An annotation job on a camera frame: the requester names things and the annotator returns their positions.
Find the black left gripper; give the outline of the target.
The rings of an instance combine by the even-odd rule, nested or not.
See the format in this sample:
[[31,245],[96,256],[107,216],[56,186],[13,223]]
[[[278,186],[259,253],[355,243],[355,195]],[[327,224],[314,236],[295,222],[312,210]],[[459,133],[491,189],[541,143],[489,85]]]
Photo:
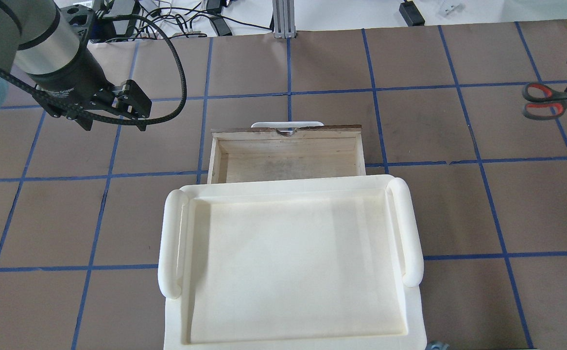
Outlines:
[[[37,91],[45,92],[61,102],[74,105],[82,109],[106,110],[114,103],[116,109],[111,110],[111,124],[118,126],[133,126],[141,132],[148,127],[152,110],[152,100],[146,95],[134,80],[125,80],[119,86],[105,81],[97,84],[90,81],[79,81],[74,87],[48,90],[39,84],[35,85]],[[93,121],[88,118],[77,117],[75,113],[67,111],[56,104],[35,100],[44,111],[53,118],[65,117],[76,122],[85,131],[90,131]]]

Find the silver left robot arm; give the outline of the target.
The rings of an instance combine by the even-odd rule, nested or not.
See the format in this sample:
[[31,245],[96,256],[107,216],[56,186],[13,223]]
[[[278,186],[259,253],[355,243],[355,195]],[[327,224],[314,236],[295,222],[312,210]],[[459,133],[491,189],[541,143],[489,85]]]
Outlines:
[[9,86],[30,94],[52,117],[89,131],[93,122],[152,124],[152,102],[136,82],[112,84],[88,49],[114,26],[99,0],[59,7],[52,0],[0,0],[0,108]]

